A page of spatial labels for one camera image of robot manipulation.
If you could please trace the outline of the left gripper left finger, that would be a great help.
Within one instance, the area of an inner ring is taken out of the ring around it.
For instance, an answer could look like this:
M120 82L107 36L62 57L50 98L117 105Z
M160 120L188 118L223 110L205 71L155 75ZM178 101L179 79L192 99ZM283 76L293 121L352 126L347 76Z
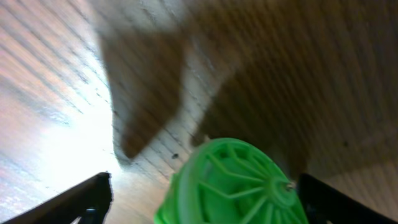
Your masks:
M3 224L72 223L75 220L102 224L112 201L111 175L100 172Z

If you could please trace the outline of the green plastic wheel toy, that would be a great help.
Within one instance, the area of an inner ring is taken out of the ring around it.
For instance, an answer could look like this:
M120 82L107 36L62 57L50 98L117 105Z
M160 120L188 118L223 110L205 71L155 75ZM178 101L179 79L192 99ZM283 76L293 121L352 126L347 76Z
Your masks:
M155 223L308 223L291 181L242 140L203 143L171 177Z

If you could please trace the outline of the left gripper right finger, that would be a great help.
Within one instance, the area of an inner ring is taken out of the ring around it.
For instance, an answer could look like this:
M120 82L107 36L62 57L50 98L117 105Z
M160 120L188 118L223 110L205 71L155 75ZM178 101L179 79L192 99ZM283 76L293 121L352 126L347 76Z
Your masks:
M309 223L397 224L309 174L301 174L297 192Z

